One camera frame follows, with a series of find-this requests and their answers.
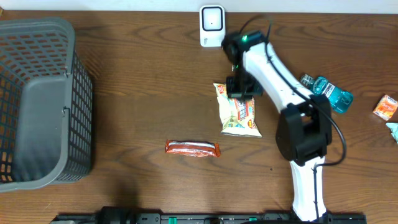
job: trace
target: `white wall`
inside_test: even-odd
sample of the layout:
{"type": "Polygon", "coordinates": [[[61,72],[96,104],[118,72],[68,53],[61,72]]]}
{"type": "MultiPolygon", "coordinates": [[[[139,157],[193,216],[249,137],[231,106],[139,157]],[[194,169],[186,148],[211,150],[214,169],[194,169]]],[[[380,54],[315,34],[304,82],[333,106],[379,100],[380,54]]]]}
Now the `white wall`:
{"type": "Polygon", "coordinates": [[[211,3],[227,12],[398,13],[398,0],[0,0],[9,10],[197,12],[211,3]]]}

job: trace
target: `blue liquid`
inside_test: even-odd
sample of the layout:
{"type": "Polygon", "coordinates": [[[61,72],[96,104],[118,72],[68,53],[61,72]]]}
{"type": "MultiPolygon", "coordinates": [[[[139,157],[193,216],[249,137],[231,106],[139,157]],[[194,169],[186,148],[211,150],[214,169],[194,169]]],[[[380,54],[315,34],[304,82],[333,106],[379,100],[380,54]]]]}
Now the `blue liquid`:
{"type": "Polygon", "coordinates": [[[312,77],[306,75],[301,81],[314,93],[314,95],[326,95],[330,101],[331,107],[337,113],[345,113],[354,100],[354,95],[331,84],[325,77],[318,77],[313,81],[312,77]]]}

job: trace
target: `small orange box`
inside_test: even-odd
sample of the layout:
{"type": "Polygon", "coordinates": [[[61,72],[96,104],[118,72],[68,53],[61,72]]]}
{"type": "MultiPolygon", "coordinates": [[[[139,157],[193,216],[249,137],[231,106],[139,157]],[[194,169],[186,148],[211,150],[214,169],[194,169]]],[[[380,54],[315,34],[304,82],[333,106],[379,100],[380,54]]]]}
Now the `small orange box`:
{"type": "Polygon", "coordinates": [[[384,95],[377,104],[373,113],[388,121],[398,108],[398,102],[388,95],[384,95]]]}

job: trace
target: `brown tabletop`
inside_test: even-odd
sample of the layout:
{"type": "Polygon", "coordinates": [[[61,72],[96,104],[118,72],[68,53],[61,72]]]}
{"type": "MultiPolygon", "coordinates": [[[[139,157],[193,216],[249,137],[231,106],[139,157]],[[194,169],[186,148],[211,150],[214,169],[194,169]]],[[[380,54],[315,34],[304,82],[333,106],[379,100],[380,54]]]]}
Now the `brown tabletop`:
{"type": "MultiPolygon", "coordinates": [[[[278,113],[269,97],[256,97],[262,138],[220,134],[213,83],[232,75],[231,64],[221,49],[200,46],[198,13],[4,11],[0,19],[49,16],[73,24],[94,83],[95,166],[74,184],[0,194],[0,223],[48,223],[60,212],[91,213],[106,205],[165,213],[291,208],[292,174],[275,144],[278,113]],[[218,142],[221,157],[165,154],[166,139],[218,142]]],[[[251,16],[228,13],[227,29],[251,16]]],[[[324,169],[326,207],[363,212],[368,223],[397,223],[398,146],[372,110],[384,94],[398,100],[398,17],[272,17],[271,41],[296,77],[323,75],[355,96],[346,114],[333,113],[348,155],[324,169]]],[[[258,21],[248,30],[265,25],[258,21]]],[[[328,161],[341,152],[334,131],[333,137],[328,161]]]]}

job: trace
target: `robotic arm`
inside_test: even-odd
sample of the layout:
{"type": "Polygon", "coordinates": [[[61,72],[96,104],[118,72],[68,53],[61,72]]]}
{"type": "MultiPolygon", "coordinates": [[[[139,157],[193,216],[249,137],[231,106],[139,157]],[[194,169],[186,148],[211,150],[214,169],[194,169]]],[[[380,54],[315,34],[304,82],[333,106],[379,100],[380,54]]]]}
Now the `robotic arm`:
{"type": "MultiPolygon", "coordinates": [[[[233,68],[237,68],[236,76],[227,79],[228,96],[247,99],[262,94],[264,89],[274,102],[280,113],[276,142],[292,168],[293,210],[302,221],[316,220],[313,168],[315,164],[325,161],[326,146],[331,143],[331,124],[306,100],[295,94],[286,81],[330,114],[328,99],[323,95],[314,96],[302,86],[279,60],[272,45],[260,31],[246,35],[228,34],[223,42],[223,50],[234,64],[233,68]]],[[[318,210],[321,217],[326,212],[322,199],[322,167],[317,171],[318,210]]]]}

